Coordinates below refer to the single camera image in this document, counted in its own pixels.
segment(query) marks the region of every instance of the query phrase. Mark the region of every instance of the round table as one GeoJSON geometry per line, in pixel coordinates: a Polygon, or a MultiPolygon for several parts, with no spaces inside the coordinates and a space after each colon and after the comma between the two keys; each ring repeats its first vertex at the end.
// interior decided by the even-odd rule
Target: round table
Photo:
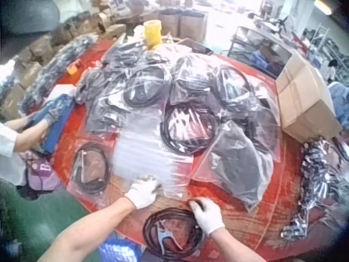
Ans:
{"type": "MultiPolygon", "coordinates": [[[[101,59],[102,55],[112,44],[113,41],[110,40],[104,40],[95,44],[81,57],[82,67],[78,69],[78,72],[74,75],[63,75],[57,84],[76,84],[83,71],[88,67],[94,66],[95,62],[101,59]]],[[[277,92],[273,79],[245,64],[227,57],[219,57],[231,63],[244,74],[252,75],[264,81],[273,92],[277,92]]],[[[82,139],[98,140],[98,138],[89,136],[81,128],[85,114],[86,108],[84,105],[75,107],[52,156],[53,168],[65,185],[69,182],[72,170],[75,144],[82,139]]],[[[115,143],[115,138],[113,136],[108,142],[111,147],[115,143]]],[[[193,170],[195,170],[199,162],[200,157],[195,157],[193,170]]],[[[221,207],[226,228],[235,238],[262,254],[266,259],[282,258],[286,255],[280,250],[275,253],[274,249],[283,247],[286,244],[285,241],[280,239],[279,234],[283,226],[289,223],[297,207],[300,184],[299,165],[299,143],[288,135],[282,134],[281,161],[274,163],[274,172],[270,184],[262,201],[252,212],[247,213],[239,200],[211,183],[191,180],[188,186],[188,198],[198,196],[211,198],[221,207]]],[[[120,184],[119,178],[112,176],[106,191],[109,203],[112,203],[125,193],[120,184]]],[[[77,198],[89,212],[94,212],[99,208],[91,201],[80,197],[77,198]]],[[[189,208],[185,201],[158,197],[149,208],[137,210],[129,215],[116,228],[116,232],[137,243],[145,244],[142,236],[142,227],[145,220],[152,213],[167,207],[189,208]]],[[[200,254],[197,257],[190,258],[190,260],[224,261],[217,246],[209,238],[206,238],[200,254]]]]}

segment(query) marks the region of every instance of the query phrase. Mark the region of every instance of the yellow container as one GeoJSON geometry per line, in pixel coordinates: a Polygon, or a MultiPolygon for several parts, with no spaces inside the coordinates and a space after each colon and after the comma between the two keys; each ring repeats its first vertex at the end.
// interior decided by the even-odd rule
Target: yellow container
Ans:
{"type": "Polygon", "coordinates": [[[161,44],[161,21],[160,20],[149,20],[144,22],[144,31],[147,39],[149,48],[155,45],[161,44]]]}

